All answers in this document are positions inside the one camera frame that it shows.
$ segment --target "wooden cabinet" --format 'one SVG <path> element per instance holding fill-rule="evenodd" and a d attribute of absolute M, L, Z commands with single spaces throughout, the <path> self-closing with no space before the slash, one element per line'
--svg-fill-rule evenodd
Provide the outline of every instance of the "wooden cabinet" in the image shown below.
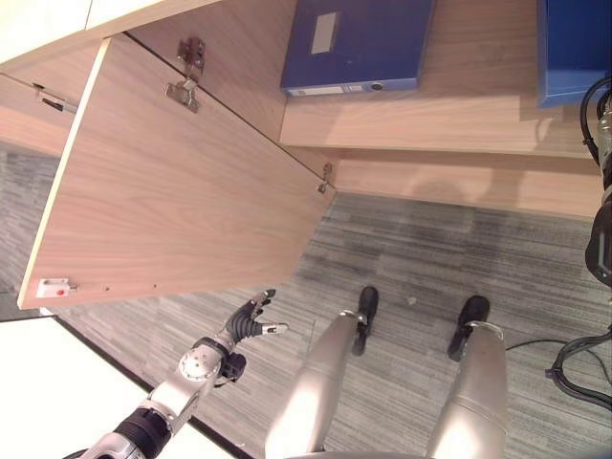
<path fill-rule="evenodd" d="M 535 106 L 530 0 L 440 0 L 416 94 L 287 100 L 295 3 L 94 0 L 83 31 L 0 64 L 0 142 L 63 150 L 21 307 L 282 280 L 335 192 L 317 192 L 327 164 L 341 191 L 592 218 L 601 178 L 576 107 Z M 197 114 L 164 95 L 192 36 Z M 79 291 L 40 301 L 48 277 Z"/>
<path fill-rule="evenodd" d="M 22 308 L 286 279 L 333 197 L 320 179 L 131 39 L 103 42 L 19 295 Z M 78 292 L 35 297 L 41 278 Z"/>

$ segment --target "wooden cabinet door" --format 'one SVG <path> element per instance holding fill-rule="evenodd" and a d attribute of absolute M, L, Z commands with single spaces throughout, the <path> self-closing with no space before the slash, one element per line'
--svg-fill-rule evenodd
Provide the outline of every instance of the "wooden cabinet door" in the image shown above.
<path fill-rule="evenodd" d="M 61 157 L 21 308 L 272 285 L 287 279 L 333 197 L 328 186 L 125 36 L 106 39 Z M 40 279 L 78 291 L 37 298 Z"/>

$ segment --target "gray carpet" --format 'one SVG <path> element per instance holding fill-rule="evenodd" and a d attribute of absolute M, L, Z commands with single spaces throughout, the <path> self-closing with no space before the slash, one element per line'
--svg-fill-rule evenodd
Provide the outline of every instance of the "gray carpet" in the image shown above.
<path fill-rule="evenodd" d="M 58 163 L 0 150 L 0 321 L 38 316 L 19 311 L 16 295 Z"/>
<path fill-rule="evenodd" d="M 11 218 L 11 228 L 21 233 L 0 239 L 0 251 L 11 254 L 0 277 L 11 285 L 23 275 L 24 254 L 40 218 L 37 209 L 44 204 L 39 198 L 51 184 L 49 177 L 33 181 L 34 172 L 49 176 L 40 174 L 46 166 L 33 165 L 39 161 L 35 157 L 14 161 L 22 164 L 15 169 L 22 174 L 16 182 L 31 197 L 27 202 L 11 198 L 22 208 Z M 201 403 L 198 417 L 262 457 L 267 425 L 312 340 L 338 310 L 354 307 L 361 287 L 370 283 L 381 292 L 379 315 L 365 355 L 349 362 L 326 446 L 423 454 L 457 369 L 445 350 L 468 296 L 489 297 L 491 320 L 504 328 L 508 344 L 605 331 L 612 318 L 610 293 L 591 278 L 582 261 L 589 231 L 588 223 L 559 218 L 341 194 L 291 282 L 275 286 L 277 300 L 264 315 L 288 321 L 292 331 L 241 344 L 249 361 L 245 376 L 214 391 Z M 256 290 L 175 295 L 58 313 L 155 384 L 194 340 L 213 334 Z M 508 356 L 508 458 L 582 457 L 612 442 L 609 413 L 565 396 L 544 378 L 558 348 L 537 344 Z M 609 344 L 598 352 L 609 367 Z M 609 392 L 590 356 L 576 356 L 567 368 L 576 382 Z"/>

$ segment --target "cabinet hinge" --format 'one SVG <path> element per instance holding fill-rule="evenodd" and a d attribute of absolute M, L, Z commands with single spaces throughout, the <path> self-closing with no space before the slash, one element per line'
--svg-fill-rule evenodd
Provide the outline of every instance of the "cabinet hinge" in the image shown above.
<path fill-rule="evenodd" d="M 332 180 L 332 172 L 334 172 L 334 167 L 331 163 L 326 163 L 323 167 L 323 182 L 317 188 L 319 193 L 324 193 L 327 190 L 329 181 Z"/>
<path fill-rule="evenodd" d="M 33 87 L 36 90 L 36 98 L 42 103 L 49 105 L 59 112 L 77 112 L 78 102 L 72 102 L 68 100 L 68 98 L 64 98 L 41 84 L 33 83 Z"/>
<path fill-rule="evenodd" d="M 200 102 L 195 98 L 195 88 L 204 71 L 204 48 L 204 41 L 197 36 L 192 36 L 187 41 L 181 40 L 178 58 L 185 64 L 185 79 L 165 86 L 165 94 L 169 98 L 176 100 L 193 113 L 198 113 L 200 108 Z"/>

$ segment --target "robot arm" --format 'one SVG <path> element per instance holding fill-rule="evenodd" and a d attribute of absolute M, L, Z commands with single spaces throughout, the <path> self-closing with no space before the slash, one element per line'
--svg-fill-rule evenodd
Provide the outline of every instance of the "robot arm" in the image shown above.
<path fill-rule="evenodd" d="M 255 318 L 270 303 L 274 290 L 255 296 L 240 307 L 213 338 L 196 341 L 167 380 L 158 385 L 136 410 L 106 434 L 81 459 L 153 459 L 185 425 L 201 398 L 219 378 L 236 381 L 246 365 L 233 350 L 242 339 L 276 335 L 285 323 L 260 323 Z"/>

